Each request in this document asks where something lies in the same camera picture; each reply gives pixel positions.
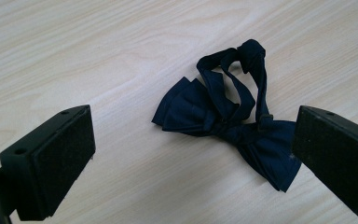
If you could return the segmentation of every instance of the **folded fabric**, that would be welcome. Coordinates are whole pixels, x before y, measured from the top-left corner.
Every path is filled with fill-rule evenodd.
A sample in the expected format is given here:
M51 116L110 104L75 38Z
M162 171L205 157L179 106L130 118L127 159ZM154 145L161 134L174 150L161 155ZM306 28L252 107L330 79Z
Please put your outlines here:
M163 97L152 122L166 132L192 136L216 135L237 147L243 158L276 190L286 192L301 165L290 147L296 124L273 120L266 104L267 73L265 50L255 40L237 49L226 49L205 56L197 68L205 82L183 77ZM255 102L249 90L229 71L236 61L243 73L250 73L258 88ZM226 95L223 74L213 71L220 66L232 80L241 102L234 104ZM255 123L243 123L256 106Z

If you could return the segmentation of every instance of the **wood grain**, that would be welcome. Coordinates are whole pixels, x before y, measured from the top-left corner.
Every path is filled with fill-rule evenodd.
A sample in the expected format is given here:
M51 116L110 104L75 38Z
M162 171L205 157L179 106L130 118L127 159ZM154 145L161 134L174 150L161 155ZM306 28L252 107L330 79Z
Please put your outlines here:
M97 152L44 223L358 223L305 166L277 192L235 147L150 122L199 58L250 38L276 119L312 105L358 123L358 1L0 0L0 152L92 110Z

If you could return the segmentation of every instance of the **wooden table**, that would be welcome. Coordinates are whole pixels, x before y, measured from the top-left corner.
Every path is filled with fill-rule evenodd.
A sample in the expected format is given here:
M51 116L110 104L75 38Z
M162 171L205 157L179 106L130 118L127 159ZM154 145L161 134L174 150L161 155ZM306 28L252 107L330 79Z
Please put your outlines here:
M0 152L92 110L97 152L44 223L358 223L304 165L278 192L234 146L150 122L199 58L253 38L275 119L311 105L358 123L358 1L129 2L0 0Z

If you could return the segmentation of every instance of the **fabric bow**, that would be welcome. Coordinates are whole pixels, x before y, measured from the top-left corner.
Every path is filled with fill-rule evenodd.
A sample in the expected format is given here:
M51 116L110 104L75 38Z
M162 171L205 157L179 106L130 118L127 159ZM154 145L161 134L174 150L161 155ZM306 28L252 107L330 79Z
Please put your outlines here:
M237 49L201 58L197 68L205 86L197 79L190 82L183 77L163 97L152 122L162 126L163 131L193 136L216 135L228 141L272 187L286 192L301 166L290 150L296 124L273 120L269 113L265 55L263 47L251 39ZM251 74L258 88L255 123L242 123L249 118L255 100L228 71L236 61L240 61L244 74ZM226 97L223 74L212 71L217 66L232 80L240 104Z

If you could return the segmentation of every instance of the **tabletop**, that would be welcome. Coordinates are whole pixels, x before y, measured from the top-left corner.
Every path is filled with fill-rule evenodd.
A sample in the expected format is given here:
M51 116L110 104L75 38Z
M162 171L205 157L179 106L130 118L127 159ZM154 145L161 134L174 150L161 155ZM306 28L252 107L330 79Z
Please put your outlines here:
M151 122L201 57L251 38L275 119L310 105L358 123L358 1L0 0L0 152L91 107L96 153L43 223L358 223L305 165L279 192L229 143Z

